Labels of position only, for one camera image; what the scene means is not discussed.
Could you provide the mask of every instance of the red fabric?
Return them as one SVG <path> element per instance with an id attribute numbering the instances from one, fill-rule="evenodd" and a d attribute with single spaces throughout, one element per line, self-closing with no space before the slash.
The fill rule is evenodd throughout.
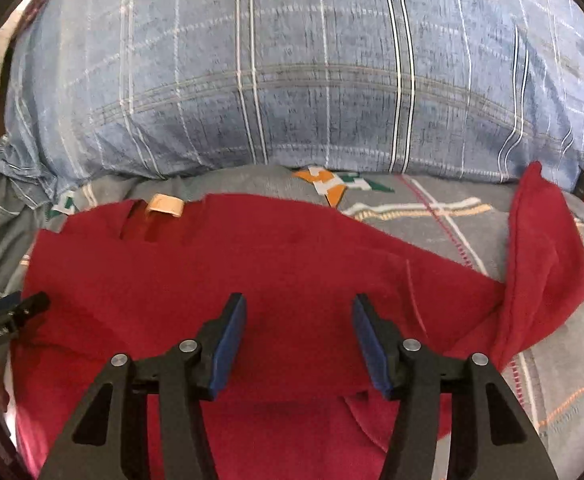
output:
<path id="1" fill-rule="evenodd" d="M 203 405 L 219 476 L 376 479 L 397 406 L 368 393 L 355 294 L 435 351 L 485 352 L 503 368 L 584 300 L 584 248 L 535 163 L 512 204 L 506 285 L 329 208 L 212 195 L 181 219 L 128 201 L 40 232 L 24 294 L 40 290 L 50 310 L 12 348 L 19 445 L 34 474 L 112 355 L 165 352 L 240 291 L 245 336 L 226 391 Z M 449 410 L 443 402 L 441 434 Z M 155 413 L 149 425 L 162 478 Z"/>

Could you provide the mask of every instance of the blue gripper pad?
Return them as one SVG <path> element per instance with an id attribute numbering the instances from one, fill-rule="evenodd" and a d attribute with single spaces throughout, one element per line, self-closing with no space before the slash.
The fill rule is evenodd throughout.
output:
<path id="1" fill-rule="evenodd" d="M 212 356 L 212 376 L 208 386 L 212 399 L 216 398 L 218 393 L 227 385 L 232 363 L 239 351 L 239 345 L 243 338 L 243 330 L 247 319 L 245 298 L 236 294 L 230 298 L 230 301 L 234 301 L 234 305 L 229 304 L 226 308 L 232 308 L 232 313 L 227 320 L 225 331 Z"/>
<path id="2" fill-rule="evenodd" d="M 365 311 L 365 306 L 358 297 L 352 304 L 352 323 L 372 384 L 387 398 L 392 391 L 387 355 L 376 332 L 374 332 L 374 327 Z"/>

